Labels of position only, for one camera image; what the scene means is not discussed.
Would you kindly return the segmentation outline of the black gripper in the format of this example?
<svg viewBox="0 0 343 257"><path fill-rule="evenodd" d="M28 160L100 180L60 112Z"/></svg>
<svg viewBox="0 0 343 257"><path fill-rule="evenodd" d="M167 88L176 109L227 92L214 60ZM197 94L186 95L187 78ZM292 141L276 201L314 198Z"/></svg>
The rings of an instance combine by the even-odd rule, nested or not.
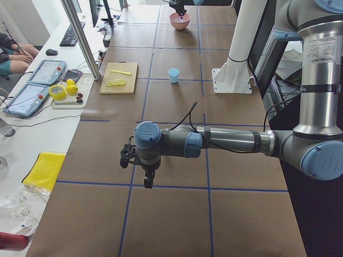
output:
<svg viewBox="0 0 343 257"><path fill-rule="evenodd" d="M187 13L187 10L184 9L184 0L169 0L169 6L177 11L178 16L183 18L183 16Z"/></svg>
<svg viewBox="0 0 343 257"><path fill-rule="evenodd" d="M145 188L153 188L153 181L154 181L154 171L157 170L160 167L161 164L161 158L154 158L154 159L144 159L139 158L141 161L141 166L145 170L145 177L144 177L144 187Z"/></svg>

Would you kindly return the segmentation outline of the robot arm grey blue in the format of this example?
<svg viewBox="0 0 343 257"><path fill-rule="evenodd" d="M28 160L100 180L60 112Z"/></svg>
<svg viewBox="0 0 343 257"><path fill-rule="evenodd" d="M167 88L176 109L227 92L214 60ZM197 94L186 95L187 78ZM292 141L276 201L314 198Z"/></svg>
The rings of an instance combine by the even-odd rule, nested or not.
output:
<svg viewBox="0 0 343 257"><path fill-rule="evenodd" d="M202 149L263 153L277 157L316 180L342 175L342 130L337 106L342 58L342 1L277 1L274 36L302 40L299 124L290 131L242 131L178 124L161 129L156 123L136 126L121 152L121 166L145 170L144 186L152 188L162 156L196 158Z"/></svg>

